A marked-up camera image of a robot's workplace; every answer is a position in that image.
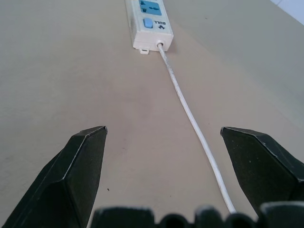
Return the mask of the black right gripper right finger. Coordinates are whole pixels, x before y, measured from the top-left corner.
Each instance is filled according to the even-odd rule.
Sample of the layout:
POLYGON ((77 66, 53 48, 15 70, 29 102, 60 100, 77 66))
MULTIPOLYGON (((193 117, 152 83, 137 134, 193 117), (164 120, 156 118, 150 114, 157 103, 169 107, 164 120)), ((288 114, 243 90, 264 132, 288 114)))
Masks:
POLYGON ((256 213, 304 213, 304 164, 266 133, 222 127, 238 183, 256 213))

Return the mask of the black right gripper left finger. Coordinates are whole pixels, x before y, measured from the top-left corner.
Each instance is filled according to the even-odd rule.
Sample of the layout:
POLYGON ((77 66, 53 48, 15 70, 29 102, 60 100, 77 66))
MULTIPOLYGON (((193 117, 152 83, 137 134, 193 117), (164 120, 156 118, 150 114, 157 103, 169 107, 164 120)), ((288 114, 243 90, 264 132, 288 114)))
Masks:
POLYGON ((82 130, 40 171, 3 227, 85 228, 97 195, 106 126, 82 130))

